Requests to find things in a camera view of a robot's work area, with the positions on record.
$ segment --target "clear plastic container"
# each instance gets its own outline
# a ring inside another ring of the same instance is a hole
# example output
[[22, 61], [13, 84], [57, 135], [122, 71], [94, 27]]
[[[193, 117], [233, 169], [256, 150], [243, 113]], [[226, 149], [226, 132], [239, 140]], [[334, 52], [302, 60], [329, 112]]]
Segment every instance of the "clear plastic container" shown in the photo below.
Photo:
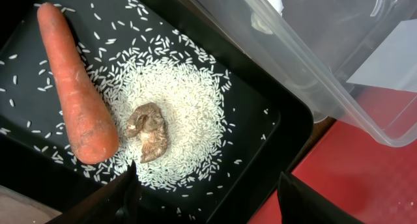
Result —
[[[402, 147], [417, 139], [417, 94], [347, 83], [417, 0], [189, 0], [244, 53], [306, 103]], [[252, 27], [256, 14], [270, 34]]]

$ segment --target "orange carrot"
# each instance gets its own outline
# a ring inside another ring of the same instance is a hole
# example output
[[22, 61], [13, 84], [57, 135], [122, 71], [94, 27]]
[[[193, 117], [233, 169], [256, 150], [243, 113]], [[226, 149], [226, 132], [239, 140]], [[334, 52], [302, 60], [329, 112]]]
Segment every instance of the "orange carrot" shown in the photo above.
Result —
[[119, 148], [115, 124], [85, 71], [65, 17], [44, 3], [38, 9], [38, 23], [72, 151], [87, 164], [112, 157]]

